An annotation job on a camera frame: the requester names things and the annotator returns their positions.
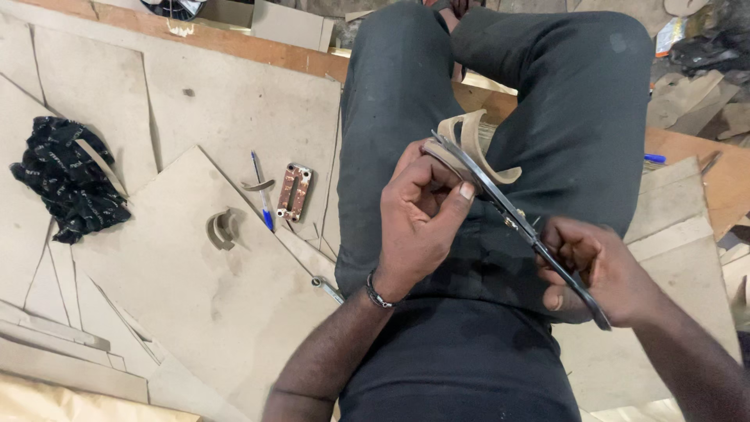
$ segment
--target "scissors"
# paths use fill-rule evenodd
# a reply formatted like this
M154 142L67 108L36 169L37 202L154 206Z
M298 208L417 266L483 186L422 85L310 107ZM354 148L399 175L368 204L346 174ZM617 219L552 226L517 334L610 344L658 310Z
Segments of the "scissors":
M464 165L464 167L469 170L474 178L474 180L470 180L470 182L474 182L484 190L484 192L490 198L492 204L505 219L505 223L510 228L516 230L520 234L520 236L523 237L523 240L525 240L526 243L528 243L531 248L534 249L534 252L539 254L542 259L550 264L555 272L559 274L559 276L562 277L563 280L565 280L565 283L567 283L567 285L571 289L573 289L573 291L581 298L586 307L591 311L596 325L602 330L612 331L612 326L610 325L609 320L607 320L607 316L604 314L602 308L599 306L596 300L591 296L591 293L589 293L589 290L586 288L586 286L582 282L574 279L570 274L568 274L566 269L563 268L563 266L560 265L557 260L555 260L549 249L547 249L547 246L545 246L544 243L542 243L542 241L539 239L539 235L536 233L534 228L526 221L526 218L518 212L518 209L513 206L511 201L497 188L497 186L495 186L495 184L490 181L490 178L487 176L487 174L481 168L479 168L474 160L472 160L456 144L448 142L447 139L445 139L442 135L439 135L435 131L432 131L432 135L435 136L440 145L445 148L446 151L450 152L451 155L453 155L461 164ZM437 158L443 164L448 165L448 167L452 168L448 163L445 163L445 161L437 155L430 155Z

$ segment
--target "fingernail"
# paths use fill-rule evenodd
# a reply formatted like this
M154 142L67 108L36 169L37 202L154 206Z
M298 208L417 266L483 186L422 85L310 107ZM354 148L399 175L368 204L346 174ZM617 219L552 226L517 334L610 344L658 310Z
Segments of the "fingernail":
M560 308L563 307L563 299L562 298L563 298L562 295L558 295L557 296L557 301L555 302L555 308L552 309L553 311L559 311Z
M461 194L461 196L465 197L468 200L472 200L474 197L474 185L472 185L469 182L464 182L463 185L461 185L461 189L458 191L458 193Z

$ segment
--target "black cloth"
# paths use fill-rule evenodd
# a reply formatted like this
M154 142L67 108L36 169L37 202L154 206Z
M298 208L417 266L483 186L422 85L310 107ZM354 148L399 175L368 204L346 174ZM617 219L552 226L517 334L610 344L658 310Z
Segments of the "black cloth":
M625 233L644 153L653 44L612 12L500 14L472 9L451 35L437 12L400 2L367 17L341 99L338 183L345 296L380 253L380 192L408 143L464 113L453 61L518 90L487 151L521 166L501 190L537 228L567 215ZM533 252L474 201L451 252L417 284L340 396L344 420L579 420Z
M83 139L109 165L104 143L84 125L47 116L34 119L28 149L10 171L39 194L58 224L54 240L73 244L84 234L126 222L130 213L98 164L77 143Z

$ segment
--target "leg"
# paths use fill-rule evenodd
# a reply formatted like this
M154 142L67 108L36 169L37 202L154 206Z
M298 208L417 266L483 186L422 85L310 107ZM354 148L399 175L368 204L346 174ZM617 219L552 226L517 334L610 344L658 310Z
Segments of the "leg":
M396 3L359 29L341 97L336 280L345 296L377 265L380 192L401 153L464 112L451 88L453 62L445 23L425 6Z
M530 222L567 215L606 224L623 235L638 197L653 46L643 26L622 14L499 14L472 9L451 35L456 59L519 91L518 108L495 133L487 160L497 170L521 166L503 188ZM476 267L452 263L433 275L429 294L506 303L548 314L546 284L533 254L486 202L464 226L481 243ZM542 219L536 227L541 229Z

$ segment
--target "person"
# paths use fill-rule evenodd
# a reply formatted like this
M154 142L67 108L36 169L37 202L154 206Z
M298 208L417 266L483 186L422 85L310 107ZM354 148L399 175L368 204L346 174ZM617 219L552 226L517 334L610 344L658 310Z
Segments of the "person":
M289 359L263 420L330 420L337 399L341 420L580 420L551 323L590 314L417 141L464 113L451 88L461 67L518 90L487 161L522 167L503 192L540 218L542 241L612 325L633 329L686 419L750 420L743 369L621 240L652 54L643 26L610 12L500 14L454 0L372 13L341 99L346 301Z

